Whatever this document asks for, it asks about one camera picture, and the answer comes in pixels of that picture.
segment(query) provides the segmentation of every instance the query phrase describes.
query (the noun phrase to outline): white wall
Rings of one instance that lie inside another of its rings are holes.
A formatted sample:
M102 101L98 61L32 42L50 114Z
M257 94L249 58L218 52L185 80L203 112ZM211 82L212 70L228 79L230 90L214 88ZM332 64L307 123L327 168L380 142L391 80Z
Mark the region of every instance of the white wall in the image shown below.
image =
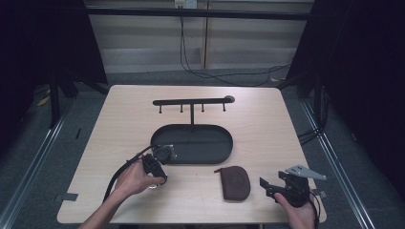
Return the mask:
M87 0L87 6L174 8L174 0ZM198 1L199 9L309 12L312 1ZM107 73L178 70L179 17L90 15ZM303 21L184 18L192 69L267 68L288 64Z

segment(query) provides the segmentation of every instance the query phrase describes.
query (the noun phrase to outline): hand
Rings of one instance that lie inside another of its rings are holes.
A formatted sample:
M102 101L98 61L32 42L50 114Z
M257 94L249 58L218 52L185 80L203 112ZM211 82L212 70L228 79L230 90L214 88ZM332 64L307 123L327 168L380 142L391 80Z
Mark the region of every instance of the hand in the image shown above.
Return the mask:
M115 190L79 228L107 228L111 218L125 199L143 192L152 184L160 183L164 183L164 178L146 175L143 171L142 160L137 160L122 172L117 179Z
M150 177L145 174L143 162L139 159L118 177L114 192L120 192L125 198L128 198L143 192L150 185L161 183L164 183L163 177Z
M292 229L313 229L315 228L314 220L315 213L312 206L307 202L304 206L295 208L291 206L287 199L279 193L275 193L274 197L280 205L286 210L288 215L289 226Z

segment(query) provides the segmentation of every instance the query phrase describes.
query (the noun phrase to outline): leather pouch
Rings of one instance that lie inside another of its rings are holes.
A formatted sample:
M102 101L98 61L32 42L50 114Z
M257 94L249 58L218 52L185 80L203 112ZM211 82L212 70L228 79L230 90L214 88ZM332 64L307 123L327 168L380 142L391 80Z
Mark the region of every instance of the leather pouch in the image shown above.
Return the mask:
M244 168L231 166L214 171L218 172L221 172L224 199L243 201L249 196L250 180Z

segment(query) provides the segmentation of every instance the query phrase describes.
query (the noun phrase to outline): black cable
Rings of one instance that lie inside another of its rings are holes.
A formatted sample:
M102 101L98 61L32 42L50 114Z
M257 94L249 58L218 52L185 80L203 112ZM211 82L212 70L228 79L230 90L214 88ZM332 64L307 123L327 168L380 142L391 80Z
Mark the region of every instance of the black cable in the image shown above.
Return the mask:
M265 72L261 72L261 73L227 73L227 74L218 74L218 75L213 75L213 74L209 74L209 73L196 73L193 70L191 70L190 65L188 64L188 60L187 60L187 55L186 55L186 47L185 47L185 39L184 39L184 21L183 18L181 17L181 51L180 51L180 60L181 60L181 66L188 72L188 73L192 73L193 75L199 77L199 78L205 78L205 79L210 79L210 78L215 78L223 83L232 85L232 86L237 86L237 87L259 87L262 86L264 84L266 84L268 82L268 80L270 79L270 74L274 73L276 71L279 71L283 68L289 68L290 64L284 65L284 66L274 66L272 68L270 68L268 71ZM260 82L258 84L254 84L254 85L241 85L241 84L236 84L236 83L232 83L226 80L221 79L220 77L225 77L225 76L231 76L231 75L260 75L260 74L267 74L266 80L264 80L263 82Z
M108 184L107 190L105 191L104 199L103 202L107 199L108 196L110 196L111 190L113 189L113 185L118 179L119 175L122 174L132 163L135 161L139 160L139 157L143 155L147 150L156 147L157 145L150 145L143 149L141 152L137 153L134 157L131 159L127 160L125 164L123 164L113 175L113 177L110 180L110 183Z
M303 134L299 134L298 138L300 140L301 146L307 144L308 142L312 141L315 139L317 136L321 135L325 127L327 125L327 119L328 119L328 113L329 113L329 102L330 99L325 92L325 90L322 92L322 115L321 115L321 123L319 123L319 126L315 129L309 130Z

